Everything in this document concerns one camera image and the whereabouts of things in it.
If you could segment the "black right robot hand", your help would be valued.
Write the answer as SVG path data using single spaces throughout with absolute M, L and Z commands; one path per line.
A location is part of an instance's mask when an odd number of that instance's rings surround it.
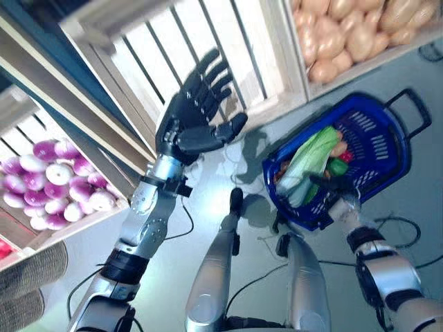
M 335 176 L 326 178 L 315 174 L 309 175 L 310 181 L 319 187 L 325 208 L 330 209 L 338 200 L 359 204 L 361 194 L 354 186 L 351 178 L 347 176 Z

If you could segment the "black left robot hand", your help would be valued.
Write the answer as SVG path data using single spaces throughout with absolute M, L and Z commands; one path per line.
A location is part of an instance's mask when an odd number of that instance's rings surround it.
M 158 154 L 173 157 L 188 166 L 200 154 L 232 142 L 243 129 L 248 120 L 245 113 L 238 113 L 219 125 L 210 123 L 221 103 L 232 93 L 228 87 L 233 81 L 230 73 L 217 79 L 228 68 L 227 61 L 222 60 L 208 70 L 219 55 L 216 48 L 206 53 L 173 95 L 156 131 Z

